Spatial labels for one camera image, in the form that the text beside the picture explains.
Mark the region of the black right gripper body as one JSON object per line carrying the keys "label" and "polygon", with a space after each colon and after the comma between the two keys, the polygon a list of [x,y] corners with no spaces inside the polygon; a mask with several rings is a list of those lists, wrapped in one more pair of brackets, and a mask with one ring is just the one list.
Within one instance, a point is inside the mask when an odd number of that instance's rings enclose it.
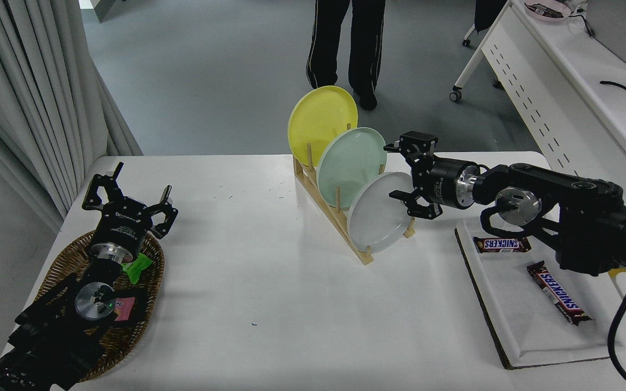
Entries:
{"label": "black right gripper body", "polygon": [[414,188],[426,201],[462,209],[457,182],[464,171],[464,161],[444,157],[420,156],[411,161]]}

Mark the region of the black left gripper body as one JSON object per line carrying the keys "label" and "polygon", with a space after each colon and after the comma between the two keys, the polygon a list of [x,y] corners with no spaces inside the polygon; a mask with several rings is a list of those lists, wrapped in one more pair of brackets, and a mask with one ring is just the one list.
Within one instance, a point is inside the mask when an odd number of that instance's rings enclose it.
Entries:
{"label": "black left gripper body", "polygon": [[98,253],[100,245],[112,245],[136,256],[153,225],[146,210],[147,205],[132,198],[107,202],[102,207],[102,217],[93,234],[93,252]]}

